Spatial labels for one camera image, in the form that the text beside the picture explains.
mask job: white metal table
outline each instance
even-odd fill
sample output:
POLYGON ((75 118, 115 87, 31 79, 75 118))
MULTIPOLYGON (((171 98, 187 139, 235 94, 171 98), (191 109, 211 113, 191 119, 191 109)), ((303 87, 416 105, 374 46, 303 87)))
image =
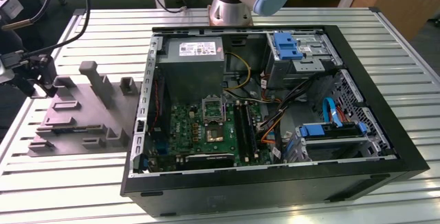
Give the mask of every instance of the white metal table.
MULTIPOLYGON (((27 145, 51 100, 27 100, 0 145, 0 223, 399 223, 440 220, 440 79, 380 13, 367 8, 283 9, 256 25, 338 25, 431 170, 356 201, 155 220, 119 195, 126 153, 31 158, 27 145)), ((72 17, 62 41, 82 30, 72 17)), ((54 52, 58 73, 87 82, 82 61, 112 81, 143 78, 152 27, 206 26, 207 10, 94 10, 79 41, 54 52)))

